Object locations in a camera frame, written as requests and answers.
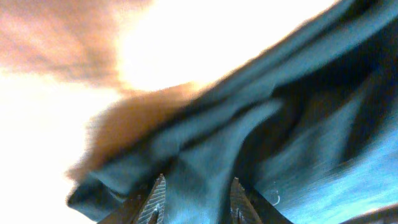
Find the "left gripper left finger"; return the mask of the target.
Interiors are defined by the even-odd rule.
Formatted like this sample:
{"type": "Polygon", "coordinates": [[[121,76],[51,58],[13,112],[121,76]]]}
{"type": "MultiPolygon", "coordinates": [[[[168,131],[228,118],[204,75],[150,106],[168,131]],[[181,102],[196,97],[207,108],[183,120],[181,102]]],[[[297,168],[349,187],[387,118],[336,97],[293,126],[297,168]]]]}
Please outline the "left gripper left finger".
{"type": "Polygon", "coordinates": [[[164,224],[167,183],[160,174],[153,183],[133,192],[98,224],[164,224]]]}

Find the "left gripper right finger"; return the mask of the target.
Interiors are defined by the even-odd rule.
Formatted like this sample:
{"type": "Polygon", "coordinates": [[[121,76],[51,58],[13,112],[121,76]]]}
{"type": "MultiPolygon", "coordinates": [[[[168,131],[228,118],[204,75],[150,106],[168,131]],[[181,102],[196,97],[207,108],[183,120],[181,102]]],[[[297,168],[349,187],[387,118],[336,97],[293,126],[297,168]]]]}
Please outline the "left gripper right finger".
{"type": "Polygon", "coordinates": [[[232,224],[292,224],[256,189],[244,188],[237,177],[232,180],[229,199],[232,224]]]}

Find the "black t-shirt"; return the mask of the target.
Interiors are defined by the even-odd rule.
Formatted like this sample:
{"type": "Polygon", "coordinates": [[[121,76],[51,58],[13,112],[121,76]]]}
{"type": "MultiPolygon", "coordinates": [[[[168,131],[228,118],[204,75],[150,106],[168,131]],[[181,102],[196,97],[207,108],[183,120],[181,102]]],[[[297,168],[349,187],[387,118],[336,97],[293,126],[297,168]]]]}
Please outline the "black t-shirt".
{"type": "Polygon", "coordinates": [[[91,172],[68,206],[100,222],[160,174],[164,223],[229,223],[234,178],[268,223],[396,204],[397,2],[339,2],[91,172]]]}

